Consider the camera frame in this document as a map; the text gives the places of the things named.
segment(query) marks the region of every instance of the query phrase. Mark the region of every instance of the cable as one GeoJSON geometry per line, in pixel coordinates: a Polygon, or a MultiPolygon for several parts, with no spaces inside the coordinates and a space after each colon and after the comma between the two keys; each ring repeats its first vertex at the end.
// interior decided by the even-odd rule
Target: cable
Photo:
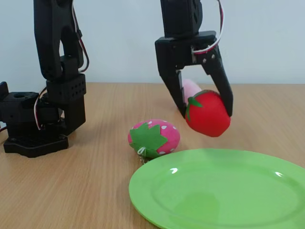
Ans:
{"type": "MultiPolygon", "coordinates": [[[[75,32],[77,32],[78,31],[78,23],[77,23],[77,18],[76,18],[76,15],[75,15],[75,10],[74,10],[73,2],[74,2],[74,0],[72,0],[72,17],[73,17],[73,21],[74,21],[74,29],[75,29],[75,32]]],[[[82,41],[81,38],[79,39],[79,43],[80,43],[82,51],[85,54],[86,61],[87,61],[86,62],[86,67],[84,69],[82,69],[82,70],[79,70],[80,73],[84,73],[89,68],[90,60],[89,60],[89,56],[87,54],[87,50],[85,48],[84,42],[82,41]]]]}
{"type": "Polygon", "coordinates": [[[39,130],[41,130],[41,125],[38,122],[38,113],[37,113],[37,103],[40,99],[40,97],[42,96],[42,94],[47,90],[47,87],[45,87],[38,95],[35,104],[34,104],[34,117],[35,117],[35,122],[36,122],[36,126],[39,130]]]}
{"type": "Polygon", "coordinates": [[[223,31],[224,31],[224,8],[223,8],[220,0],[217,0],[217,1],[218,1],[218,4],[219,4],[219,10],[220,10],[220,34],[219,34],[219,37],[214,42],[214,44],[212,44],[211,46],[207,47],[206,49],[192,50],[192,53],[194,53],[196,55],[207,53],[210,50],[212,50],[213,48],[215,48],[218,45],[218,43],[219,43],[219,41],[221,39],[221,36],[223,34],[223,31]]]}
{"type": "Polygon", "coordinates": [[[4,130],[6,130],[7,129],[7,127],[5,126],[5,127],[3,127],[3,128],[0,128],[0,133],[2,132],[2,131],[4,131],[4,130]]]}

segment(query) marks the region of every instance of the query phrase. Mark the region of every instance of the pink strawberry toy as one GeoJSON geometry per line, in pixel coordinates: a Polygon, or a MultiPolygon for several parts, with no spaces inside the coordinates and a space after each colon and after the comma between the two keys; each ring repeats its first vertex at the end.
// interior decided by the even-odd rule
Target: pink strawberry toy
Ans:
{"type": "Polygon", "coordinates": [[[173,152],[180,141],[179,131],[172,124],[151,119],[136,124],[128,134],[128,142],[142,157],[157,158],[173,152]]]}

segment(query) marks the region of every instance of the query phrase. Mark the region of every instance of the hole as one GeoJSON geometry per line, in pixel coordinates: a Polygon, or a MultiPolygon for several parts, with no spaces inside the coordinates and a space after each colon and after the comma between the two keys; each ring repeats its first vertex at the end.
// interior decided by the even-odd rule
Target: hole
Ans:
{"type": "Polygon", "coordinates": [[[196,16],[195,13],[194,13],[194,20],[195,20],[196,23],[198,22],[198,19],[197,19],[197,16],[196,16]]]}
{"type": "Polygon", "coordinates": [[[14,95],[15,98],[23,98],[24,97],[24,94],[22,93],[17,93],[14,95]]]}
{"type": "Polygon", "coordinates": [[[68,3],[69,1],[67,1],[67,0],[56,0],[57,1],[57,4],[59,5],[59,6],[64,6],[66,3],[68,3]]]}

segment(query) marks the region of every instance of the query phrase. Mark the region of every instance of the wood grain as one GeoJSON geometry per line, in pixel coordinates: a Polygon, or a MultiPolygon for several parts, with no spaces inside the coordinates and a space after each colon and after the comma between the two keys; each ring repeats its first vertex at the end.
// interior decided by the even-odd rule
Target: wood grain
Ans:
{"type": "MultiPolygon", "coordinates": [[[[163,84],[88,84],[87,122],[70,136],[68,150],[28,159],[1,147],[1,228],[154,229],[128,194],[141,164],[127,134],[150,118],[177,126],[178,150],[251,150],[305,167],[305,85],[234,85],[233,91],[230,129],[208,138],[188,128],[163,84]]],[[[0,143],[6,137],[1,133],[0,143]]]]}

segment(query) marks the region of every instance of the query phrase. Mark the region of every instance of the red strawberry toy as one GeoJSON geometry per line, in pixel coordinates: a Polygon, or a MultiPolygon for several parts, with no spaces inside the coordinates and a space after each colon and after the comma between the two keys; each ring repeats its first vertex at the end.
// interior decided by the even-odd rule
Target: red strawberry toy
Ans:
{"type": "Polygon", "coordinates": [[[191,129],[209,137],[219,137],[230,126],[231,118],[217,92],[204,90],[188,98],[185,119],[191,129]]]}

